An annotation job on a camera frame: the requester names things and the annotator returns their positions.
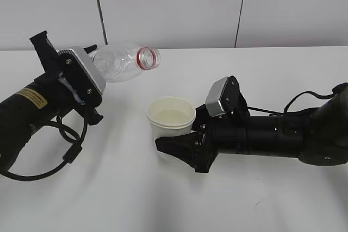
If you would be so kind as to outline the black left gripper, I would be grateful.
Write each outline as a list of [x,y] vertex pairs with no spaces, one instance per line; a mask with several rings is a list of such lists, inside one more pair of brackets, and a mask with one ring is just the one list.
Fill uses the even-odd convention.
[[[30,41],[45,71],[34,79],[34,83],[48,95],[62,116],[75,110],[87,119],[88,125],[99,124],[103,116],[96,108],[101,104],[102,95],[77,60],[70,54],[59,55],[48,39],[47,31],[32,36]],[[97,45],[84,47],[83,50],[92,55]]]

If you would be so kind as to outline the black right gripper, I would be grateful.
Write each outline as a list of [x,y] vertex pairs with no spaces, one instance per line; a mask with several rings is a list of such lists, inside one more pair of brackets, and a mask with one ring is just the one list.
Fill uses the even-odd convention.
[[157,151],[173,156],[197,173],[208,173],[217,155],[247,151],[247,123],[250,112],[245,99],[238,98],[232,112],[211,117],[205,104],[195,109],[191,130],[198,132],[155,139]]

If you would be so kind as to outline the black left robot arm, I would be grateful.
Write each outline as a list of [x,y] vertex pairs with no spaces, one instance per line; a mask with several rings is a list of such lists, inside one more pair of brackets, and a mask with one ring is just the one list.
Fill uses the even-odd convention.
[[[100,123],[96,108],[102,102],[105,79],[90,54],[97,45],[56,50],[40,32],[30,38],[44,73],[1,102],[1,175],[17,181],[52,176],[73,163],[82,151],[88,126]],[[20,151],[42,127],[56,128],[70,148],[54,169],[38,175],[10,172]]]

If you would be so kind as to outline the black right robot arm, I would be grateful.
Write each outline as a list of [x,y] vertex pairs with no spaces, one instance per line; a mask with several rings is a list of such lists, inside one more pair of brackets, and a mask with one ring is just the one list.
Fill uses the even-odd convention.
[[159,152],[207,173],[220,153],[297,158],[314,166],[347,163],[347,84],[324,96],[325,104],[252,116],[236,80],[216,85],[196,109],[192,132],[155,140]]

